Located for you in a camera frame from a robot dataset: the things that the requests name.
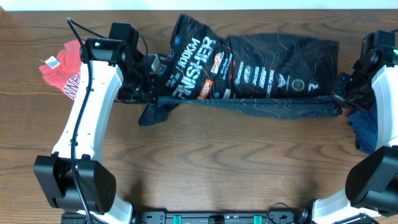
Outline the black orange patterned jersey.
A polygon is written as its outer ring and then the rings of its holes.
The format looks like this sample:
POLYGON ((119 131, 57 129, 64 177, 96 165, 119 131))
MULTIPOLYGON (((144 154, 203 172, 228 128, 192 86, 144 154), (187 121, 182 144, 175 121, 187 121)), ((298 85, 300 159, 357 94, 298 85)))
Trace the black orange patterned jersey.
POLYGON ((160 58, 158 99, 146 106, 139 124, 164 122, 181 104, 275 119, 338 116, 342 109, 331 98, 338 50, 337 41, 293 34, 218 37, 181 15, 170 51, 160 58))

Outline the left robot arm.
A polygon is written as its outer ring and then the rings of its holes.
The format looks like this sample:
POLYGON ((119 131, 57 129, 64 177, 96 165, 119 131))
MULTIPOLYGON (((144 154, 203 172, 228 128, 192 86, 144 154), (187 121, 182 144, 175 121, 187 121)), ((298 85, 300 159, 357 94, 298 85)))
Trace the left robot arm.
POLYGON ((103 166, 103 141, 115 100, 152 103, 150 73, 156 55, 141 53, 142 36, 115 22, 108 37, 80 40, 81 73, 65 129, 51 155, 38 156, 34 174, 53 208, 70 211, 68 223, 137 223, 134 207, 116 193, 116 178, 103 166))

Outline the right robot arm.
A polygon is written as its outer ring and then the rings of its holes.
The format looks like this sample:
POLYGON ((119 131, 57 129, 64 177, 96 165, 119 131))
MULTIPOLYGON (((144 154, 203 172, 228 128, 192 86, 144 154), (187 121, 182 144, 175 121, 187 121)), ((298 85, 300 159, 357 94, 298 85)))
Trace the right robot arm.
POLYGON ((314 200, 296 223, 375 223, 397 215, 397 31, 377 30, 362 41, 351 75, 341 73, 332 97, 352 109, 376 107, 376 147, 349 172, 344 189, 314 200))

